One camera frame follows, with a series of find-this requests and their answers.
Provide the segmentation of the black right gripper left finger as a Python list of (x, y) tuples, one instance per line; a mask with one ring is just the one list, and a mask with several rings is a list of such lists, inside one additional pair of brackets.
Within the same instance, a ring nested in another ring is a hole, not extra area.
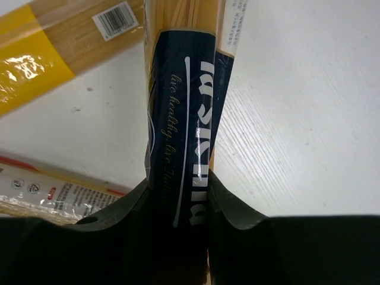
[(1, 219), (2, 284), (188, 284), (185, 265), (152, 243), (146, 181), (75, 224)]

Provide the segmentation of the yellow spaghetti bag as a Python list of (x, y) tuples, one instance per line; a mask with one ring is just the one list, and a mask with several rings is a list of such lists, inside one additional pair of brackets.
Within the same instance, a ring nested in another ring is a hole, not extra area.
[(143, 39), (143, 1), (31, 1), (1, 17), (1, 114)]

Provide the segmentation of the red white spaghetti bag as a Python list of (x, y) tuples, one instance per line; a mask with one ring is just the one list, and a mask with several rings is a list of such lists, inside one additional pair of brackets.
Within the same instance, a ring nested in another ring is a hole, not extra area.
[(71, 178), (1, 156), (1, 216), (38, 217), (74, 224), (131, 190), (112, 183)]

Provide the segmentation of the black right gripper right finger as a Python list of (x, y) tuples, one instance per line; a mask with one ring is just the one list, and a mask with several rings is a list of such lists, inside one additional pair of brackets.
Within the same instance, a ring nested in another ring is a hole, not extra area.
[(379, 217), (268, 217), (209, 174), (213, 284), (378, 284)]

